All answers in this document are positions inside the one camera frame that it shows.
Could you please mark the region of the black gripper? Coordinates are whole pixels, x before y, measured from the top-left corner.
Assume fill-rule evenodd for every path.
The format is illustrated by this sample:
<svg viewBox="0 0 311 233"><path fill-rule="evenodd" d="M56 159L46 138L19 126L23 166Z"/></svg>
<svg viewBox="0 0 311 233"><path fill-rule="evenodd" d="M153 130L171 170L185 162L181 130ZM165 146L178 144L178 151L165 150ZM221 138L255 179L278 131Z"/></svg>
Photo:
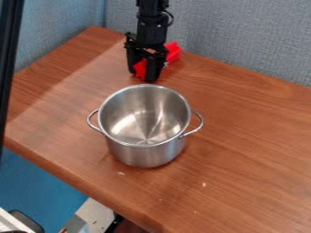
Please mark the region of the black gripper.
<svg viewBox="0 0 311 233"><path fill-rule="evenodd" d="M137 0L137 6L138 31L135 34L126 33L129 71L135 74L137 56L147 55L149 49L153 49L161 56L147 58L145 80L155 82L167 63L167 57L163 56L167 53L165 44L174 15L169 12L170 0Z"/></svg>

